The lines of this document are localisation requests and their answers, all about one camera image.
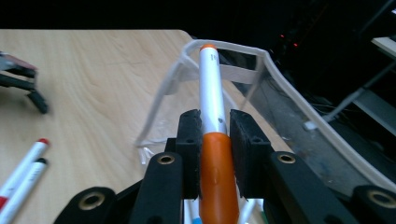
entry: wooden table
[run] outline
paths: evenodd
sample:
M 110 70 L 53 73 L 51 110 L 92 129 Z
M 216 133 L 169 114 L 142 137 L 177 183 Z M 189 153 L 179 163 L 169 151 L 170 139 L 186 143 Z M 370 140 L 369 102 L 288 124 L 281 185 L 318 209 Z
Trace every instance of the wooden table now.
M 37 88 L 49 104 L 42 115 L 25 91 L 0 88 L 0 183 L 34 141 L 50 140 L 43 156 L 49 167 L 14 223 L 52 223 L 82 190 L 118 193 L 142 178 L 134 140 L 163 76 L 189 41 L 179 30 L 0 30 L 0 50 L 38 67 Z M 274 148 L 288 149 L 249 110 Z

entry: dark background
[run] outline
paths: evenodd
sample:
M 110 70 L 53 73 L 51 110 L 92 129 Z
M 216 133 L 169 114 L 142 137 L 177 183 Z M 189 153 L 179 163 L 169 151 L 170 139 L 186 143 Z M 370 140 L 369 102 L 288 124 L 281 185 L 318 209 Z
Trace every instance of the dark background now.
M 1 29 L 181 29 L 266 49 L 309 102 L 331 105 L 390 62 L 372 38 L 396 35 L 395 0 L 6 0 L 0 8 Z M 391 73 L 373 90 L 396 106 Z M 364 113 L 347 115 L 396 151 L 394 136 Z

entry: orange cap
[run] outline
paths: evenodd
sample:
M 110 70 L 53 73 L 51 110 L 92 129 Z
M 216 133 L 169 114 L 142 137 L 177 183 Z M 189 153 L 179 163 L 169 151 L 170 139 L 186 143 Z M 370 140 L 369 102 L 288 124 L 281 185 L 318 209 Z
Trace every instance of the orange cap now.
M 205 49 L 205 48 L 217 49 L 215 45 L 205 44 L 205 45 L 201 46 L 201 48 L 199 50 L 201 51 L 202 49 Z

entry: marker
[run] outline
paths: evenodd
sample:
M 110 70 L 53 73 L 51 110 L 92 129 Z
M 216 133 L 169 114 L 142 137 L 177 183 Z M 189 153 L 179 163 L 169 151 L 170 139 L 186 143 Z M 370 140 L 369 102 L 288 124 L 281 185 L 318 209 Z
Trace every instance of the marker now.
M 31 164 L 29 172 L 0 212 L 1 224 L 8 224 L 15 217 L 46 167 L 47 161 L 43 158 L 40 158 Z
M 200 105 L 203 124 L 200 217 L 203 223 L 236 224 L 239 207 L 227 135 L 219 54 L 214 45 L 200 50 Z
M 191 202 L 191 218 L 192 224 L 202 224 L 202 220 L 199 217 L 199 200 Z
M 14 170 L 6 183 L 2 186 L 2 188 L 0 188 L 0 212 L 2 211 L 2 208 L 6 204 L 7 200 L 12 196 L 19 184 L 22 182 L 24 176 L 29 171 L 32 162 L 40 158 L 41 154 L 43 154 L 49 145 L 49 140 L 45 138 L 41 138 L 36 141 L 23 160 L 20 162 L 17 169 Z

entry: screw hole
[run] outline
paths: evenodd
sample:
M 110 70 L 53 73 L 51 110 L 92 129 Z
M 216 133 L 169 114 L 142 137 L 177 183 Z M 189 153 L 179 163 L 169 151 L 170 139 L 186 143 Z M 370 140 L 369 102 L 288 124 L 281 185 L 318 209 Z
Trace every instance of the screw hole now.
M 86 194 L 79 201 L 78 207 L 81 210 L 92 210 L 93 208 L 100 206 L 105 201 L 105 195 L 101 192 L 95 191 Z
M 260 143 L 262 140 L 258 137 L 253 138 L 254 143 Z
M 281 154 L 277 156 L 277 159 L 283 163 L 295 163 L 296 159 L 290 155 Z
M 166 155 L 166 156 L 161 156 L 160 158 L 158 158 L 157 161 L 159 164 L 166 165 L 174 162 L 175 158 L 173 156 Z
M 396 208 L 396 199 L 385 192 L 379 190 L 369 190 L 367 194 L 373 203 L 386 208 Z

